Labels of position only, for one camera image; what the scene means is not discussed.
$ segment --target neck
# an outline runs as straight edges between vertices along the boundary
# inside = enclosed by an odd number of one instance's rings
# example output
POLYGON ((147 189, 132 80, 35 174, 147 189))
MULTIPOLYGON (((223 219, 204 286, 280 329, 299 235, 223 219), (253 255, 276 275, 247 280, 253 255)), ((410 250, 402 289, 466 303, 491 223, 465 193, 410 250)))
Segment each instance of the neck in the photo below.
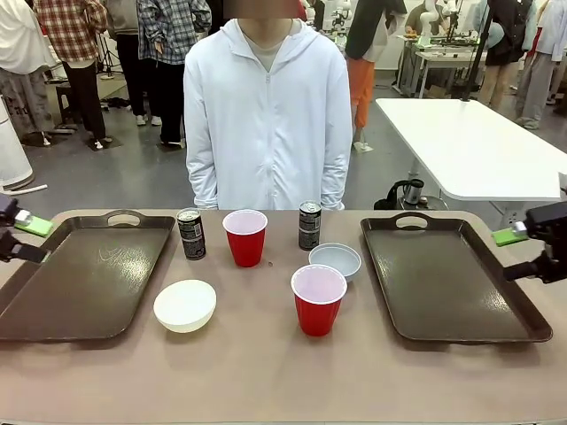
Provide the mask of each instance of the neck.
POLYGON ((242 32, 260 47, 275 46, 290 33, 292 19, 239 19, 242 32))

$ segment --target bowl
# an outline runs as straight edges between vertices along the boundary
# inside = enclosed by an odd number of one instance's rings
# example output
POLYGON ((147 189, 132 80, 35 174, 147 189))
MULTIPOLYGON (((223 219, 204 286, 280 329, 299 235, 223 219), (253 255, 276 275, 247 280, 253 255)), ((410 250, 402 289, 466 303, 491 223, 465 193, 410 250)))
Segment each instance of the bowl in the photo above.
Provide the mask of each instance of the bowl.
POLYGON ((350 246, 323 243, 309 253, 309 264, 323 264, 337 269, 350 282, 361 268, 361 256, 350 246))
POLYGON ((184 334, 202 328, 216 307, 216 292, 202 281, 180 281, 162 290, 153 303, 159 323, 184 334))

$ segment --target black can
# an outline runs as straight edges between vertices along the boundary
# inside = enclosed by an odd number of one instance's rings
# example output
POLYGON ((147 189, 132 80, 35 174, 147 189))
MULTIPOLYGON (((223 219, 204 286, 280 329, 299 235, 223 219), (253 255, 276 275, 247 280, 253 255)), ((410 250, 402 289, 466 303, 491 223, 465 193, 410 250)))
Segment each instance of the black can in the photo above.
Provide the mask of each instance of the black can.
POLYGON ((321 206, 306 201, 299 207, 299 248, 311 251, 319 244, 321 234, 321 206))
POLYGON ((201 213, 194 208, 185 208, 177 214, 177 224, 187 259, 205 257, 205 231, 201 213))

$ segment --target red plastic cup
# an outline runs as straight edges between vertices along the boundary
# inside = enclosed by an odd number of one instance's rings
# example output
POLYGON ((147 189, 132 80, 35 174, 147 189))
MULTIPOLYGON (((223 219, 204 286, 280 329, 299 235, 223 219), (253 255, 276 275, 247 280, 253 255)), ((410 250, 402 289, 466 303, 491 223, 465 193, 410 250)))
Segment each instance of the red plastic cup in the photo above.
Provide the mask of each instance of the red plastic cup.
POLYGON ((237 266, 254 267, 262 258, 268 218, 259 211, 231 212, 222 221, 237 266))
POLYGON ((313 264, 291 278, 299 325, 310 336, 325 336, 333 327, 346 294, 346 279, 335 268, 313 264))

